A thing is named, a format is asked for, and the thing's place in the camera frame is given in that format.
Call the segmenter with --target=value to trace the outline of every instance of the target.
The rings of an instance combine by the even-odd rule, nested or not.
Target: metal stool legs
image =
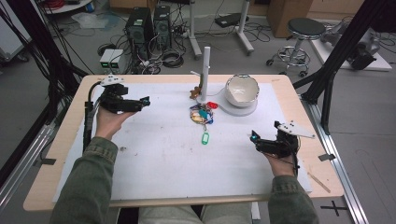
[[[274,54],[272,59],[266,62],[266,65],[271,66],[274,63],[274,60],[278,58],[283,63],[286,63],[286,71],[280,72],[280,75],[286,75],[290,66],[296,66],[305,67],[305,70],[301,71],[299,74],[300,77],[305,77],[308,74],[308,65],[311,62],[311,58],[309,57],[309,54],[307,52],[305,52],[303,49],[300,49],[303,40],[304,39],[302,38],[298,38],[297,43],[294,47],[287,46],[280,48],[277,53]]]

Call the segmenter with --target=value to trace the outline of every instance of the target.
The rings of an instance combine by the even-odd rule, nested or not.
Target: white bowl
[[[225,85],[225,98],[230,104],[247,107],[257,101],[260,88],[256,79],[249,75],[235,75]]]

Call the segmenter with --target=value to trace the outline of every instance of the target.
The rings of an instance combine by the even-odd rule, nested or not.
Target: hand
[[[293,158],[290,156],[278,159],[271,154],[264,153],[271,165],[274,176],[292,175],[294,176]]]
[[[111,141],[113,135],[121,128],[121,124],[133,114],[135,112],[113,114],[100,106],[96,115],[97,125],[95,137],[103,137]]]

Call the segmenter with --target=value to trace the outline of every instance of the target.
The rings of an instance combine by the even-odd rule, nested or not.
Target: keychain
[[[203,145],[207,145],[209,142],[209,132],[207,131],[206,124],[213,123],[212,108],[217,108],[217,104],[208,102],[207,104],[198,104],[190,107],[190,118],[192,121],[204,125],[204,133],[201,138]]]

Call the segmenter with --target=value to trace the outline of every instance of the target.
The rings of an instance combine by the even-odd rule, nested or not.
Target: green tag
[[[201,139],[202,145],[206,145],[209,142],[209,133],[204,132]]]

